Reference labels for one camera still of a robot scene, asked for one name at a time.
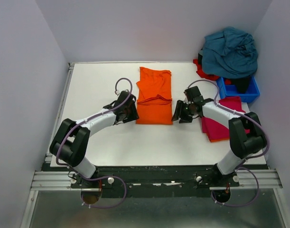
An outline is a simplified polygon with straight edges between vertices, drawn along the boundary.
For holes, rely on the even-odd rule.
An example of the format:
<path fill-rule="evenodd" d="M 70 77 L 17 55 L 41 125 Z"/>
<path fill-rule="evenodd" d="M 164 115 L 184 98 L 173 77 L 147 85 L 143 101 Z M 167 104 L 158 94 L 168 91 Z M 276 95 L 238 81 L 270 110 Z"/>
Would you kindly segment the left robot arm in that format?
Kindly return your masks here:
<path fill-rule="evenodd" d="M 87 118 L 73 121 L 69 118 L 62 121 L 55 134 L 49 152 L 65 166 L 72 167 L 83 177 L 89 179 L 96 172 L 85 156 L 91 136 L 100 130 L 121 123 L 139 119 L 136 109 L 136 97 L 129 91 L 121 91 L 117 100 L 104 106 L 98 113 Z"/>

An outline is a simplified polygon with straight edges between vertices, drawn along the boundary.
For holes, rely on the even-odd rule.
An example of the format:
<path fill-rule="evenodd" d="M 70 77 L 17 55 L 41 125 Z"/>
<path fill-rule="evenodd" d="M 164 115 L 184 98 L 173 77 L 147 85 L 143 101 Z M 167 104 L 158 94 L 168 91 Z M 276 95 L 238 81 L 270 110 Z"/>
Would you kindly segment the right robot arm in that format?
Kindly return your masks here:
<path fill-rule="evenodd" d="M 230 151 L 213 167 L 214 176 L 232 174 L 246 160 L 269 148 L 269 139 L 256 113 L 241 113 L 219 104 L 212 98 L 204 99 L 197 86 L 184 91 L 185 100 L 178 100 L 172 121 L 191 123 L 194 116 L 212 119 L 229 130 Z"/>

